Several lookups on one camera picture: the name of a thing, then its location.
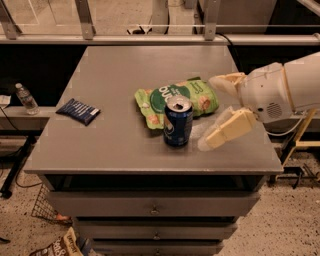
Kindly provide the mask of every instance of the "green chip bag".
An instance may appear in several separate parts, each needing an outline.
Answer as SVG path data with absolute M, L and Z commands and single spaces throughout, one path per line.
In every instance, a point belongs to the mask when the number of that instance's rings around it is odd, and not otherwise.
M 212 113 L 219 107 L 216 94 L 202 80 L 188 80 L 156 90 L 139 89 L 134 96 L 150 129 L 163 129 L 166 102 L 175 95 L 183 95 L 191 100 L 193 116 Z

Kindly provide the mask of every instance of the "soda can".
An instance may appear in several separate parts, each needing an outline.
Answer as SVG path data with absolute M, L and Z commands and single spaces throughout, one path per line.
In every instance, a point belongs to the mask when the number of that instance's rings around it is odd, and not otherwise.
M 191 101 L 182 95 L 168 99 L 164 109 L 164 141 L 174 147 L 185 145 L 192 130 Z

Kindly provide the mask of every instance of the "candy wrapper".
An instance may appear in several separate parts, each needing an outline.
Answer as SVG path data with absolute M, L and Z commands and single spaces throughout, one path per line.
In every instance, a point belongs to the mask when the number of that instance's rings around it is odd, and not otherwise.
M 219 107 L 215 92 L 200 79 L 171 84 L 156 90 L 139 89 L 135 98 L 150 129 L 163 129 L 166 102 L 170 97 L 179 94 L 191 100 L 195 117 L 213 113 Z
M 76 236 L 72 227 L 67 233 L 50 244 L 47 248 L 36 250 L 29 256 L 83 256 L 76 244 Z
M 100 113 L 100 109 L 88 106 L 75 99 L 70 99 L 66 104 L 59 108 L 56 113 L 70 116 L 87 126 Z

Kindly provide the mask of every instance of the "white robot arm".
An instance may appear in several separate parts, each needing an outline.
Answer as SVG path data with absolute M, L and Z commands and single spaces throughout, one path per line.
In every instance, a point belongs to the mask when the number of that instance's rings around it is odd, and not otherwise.
M 229 107 L 217 118 L 198 141 L 203 151 L 251 131 L 256 120 L 270 123 L 320 108 L 320 52 L 284 65 L 272 63 L 249 75 L 215 76 L 209 84 L 237 98 L 243 108 L 234 111 Z

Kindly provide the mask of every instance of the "water bottle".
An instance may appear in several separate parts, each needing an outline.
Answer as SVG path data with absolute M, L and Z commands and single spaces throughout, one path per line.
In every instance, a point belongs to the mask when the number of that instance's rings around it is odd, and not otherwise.
M 29 90 L 22 84 L 16 84 L 16 94 L 21 101 L 22 105 L 25 106 L 29 115 L 35 115 L 39 113 L 39 107 Z

